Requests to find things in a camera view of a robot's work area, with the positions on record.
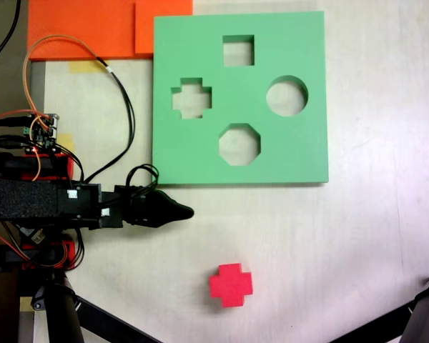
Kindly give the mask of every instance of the white table surface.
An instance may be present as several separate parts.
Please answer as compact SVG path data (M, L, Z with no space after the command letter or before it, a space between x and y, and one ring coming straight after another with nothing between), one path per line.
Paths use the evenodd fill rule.
M195 217L84 231L86 258L69 273L78 294L163 342L324 343L420 291L429 277L429 0L194 0L195 14L314 10L326 19L330 182L165 189ZM137 135L94 180L104 190L151 162L152 62L111 65ZM107 74L47 63L44 100L88 174L126 144L125 108ZM222 310L208 276L237 262L255 293ZM48 342L45 325L38 313L35 342Z

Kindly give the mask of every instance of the green foam board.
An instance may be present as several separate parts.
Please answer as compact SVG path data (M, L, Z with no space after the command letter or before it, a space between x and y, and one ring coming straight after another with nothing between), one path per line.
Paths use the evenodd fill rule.
M322 12L157 17L154 26L153 164L162 184L328 181ZM251 41L253 65L225 66L226 41ZM200 79L212 92L211 109L183 119L172 94ZM267 104L267 91L280 80L307 93L295 116ZM260 154L232 166L219 140L240 126L260 138Z

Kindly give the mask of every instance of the red foam block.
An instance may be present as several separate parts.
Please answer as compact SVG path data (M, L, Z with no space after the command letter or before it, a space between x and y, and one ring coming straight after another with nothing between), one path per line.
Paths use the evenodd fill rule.
M221 298L222 307L239 307L245 303L245 295L252 294L251 273L242 272L242 265L220 265L219 275L209 278L213 298Z

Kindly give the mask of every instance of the black wire bundle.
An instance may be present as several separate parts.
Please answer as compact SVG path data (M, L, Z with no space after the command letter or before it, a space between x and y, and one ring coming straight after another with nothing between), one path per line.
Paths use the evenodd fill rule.
M74 269L78 268L84 259L85 249L84 249L83 237L81 235L81 230L75 229L75 232L77 233L77 237L78 237L78 250L77 250L77 253L74 255L74 258L70 264L70 267L65 269L66 271L74 270Z
M109 68L108 64L101 59L100 57L97 57L97 60L99 60L100 63L102 63L106 68ZM113 160L111 160L109 163L105 164L102 168L94 172L90 177L86 179L86 183L88 184L94 177L96 177L98 174L102 173L104 170L108 169L112 165L114 165L116 162L118 162L130 149L132 146L132 143L134 141L135 137L135 111L134 107L132 106L132 102L130 101L129 95L127 94L126 89L122 85L122 82L118 79L116 74L114 72L110 72L110 74L113 76L113 79L117 83L117 86L119 87L119 90L121 91L122 97L124 98L124 102L126 104L127 109L127 119L129 122L129 140L127 142L127 146L121 154L116 156Z
M65 146L62 146L60 144L55 144L54 146L58 147L61 150L61 152L66 154L68 157L70 157L70 159L72 159L73 162L79 167L79 169L81 170L81 176L79 181L83 182L84 170L79 158L73 152L69 151ZM38 151L49 155L49 158L51 159L53 167L56 166L54 162L56 161L57 157L55 156L52 149L46 149L43 146L39 146L36 142L31 141L30 139L27 139L26 137L23 137L23 136L18 136L14 134L7 134L7 135L0 136L0 148L2 149L21 149L24 147L36 148L38 149ZM69 175L67 175L67 179L70 181L70 186L72 187Z
M6 35L5 40L3 40L3 42L0 44L0 53L4 49L4 47L6 46L6 44L9 41L9 39L11 38L11 36L14 33L14 30L15 30L16 25L17 25L17 21L19 20L19 12L20 11L21 11L21 0L17 0L16 1L16 12L14 13L13 24L11 25L11 28L10 28L9 32Z
M139 169L146 170L154 177L154 179L151 181L150 184L148 184L145 187L130 186L132 177L134 176L135 172L137 172L137 170ZM100 203L99 207L101 209L105 209L107 207L114 207L118 204L124 204L128 206L131 203L131 201L136 197L140 197L142 195L146 195L154 191L157 188L158 184L159 184L159 170L157 170L155 166L151 164L142 164L141 166L136 166L130 171L129 175L127 175L126 186L122 194L116 199L112 199L107 202Z

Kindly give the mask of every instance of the orange wire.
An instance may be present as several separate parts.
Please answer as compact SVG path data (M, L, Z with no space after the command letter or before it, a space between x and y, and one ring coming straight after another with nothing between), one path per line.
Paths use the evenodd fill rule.
M75 43L78 43L80 45L82 45L84 48L86 48L95 58L98 57L98 55L94 52L94 50L92 50L92 48L87 45L86 43L84 43L82 40L73 37L73 36L69 36L66 34L52 34L49 36L45 36L41 39L39 39L38 41L36 41L31 47L30 49L27 51L27 55L26 58L24 59L24 65L22 66L22 81L24 83L24 92L26 94L26 98L27 101L29 102L29 105L32 109L36 110L36 106L34 101L32 100L31 96L30 96L30 91L29 91L29 85L27 84L27 66L29 64L29 59L30 59L30 55L31 53L35 50L35 48L40 45L41 43L48 41L50 39L66 39L69 41L74 41Z
M1 240L3 243L5 243L8 247L12 248L12 249L13 249L13 251L14 251L16 254L18 254L18 256L20 256L23 260L25 260L25 261L28 261L28 260L29 260L29 258L28 258L27 256L25 256L25 255L21 254L21 253L19 252L19 250L18 250L18 249L16 249L15 247L13 247L13 244L11 244L10 242L8 242L5 238L3 238L2 236L0 236L0 240Z
M35 115L43 116L44 118L49 119L49 116L47 114L41 113L40 111L34 110L34 109L16 109L14 111L8 111L0 114L0 118L3 116L9 116L11 114L17 114L17 113L34 113Z
M39 118L40 118L40 116L37 115L35 117L35 119L33 120L33 122L31 123L31 125L30 125L29 138L30 138L31 141L34 141L34 138L31 136L31 133L32 133L32 131L34 129L35 122ZM33 151L35 153L36 160L38 161L38 172L36 173L35 177L32 179L32 182L36 181L36 179L38 179L38 177L40 176L40 173L41 173L41 160L40 160L40 156L38 155L38 149L36 148L36 146L34 146Z

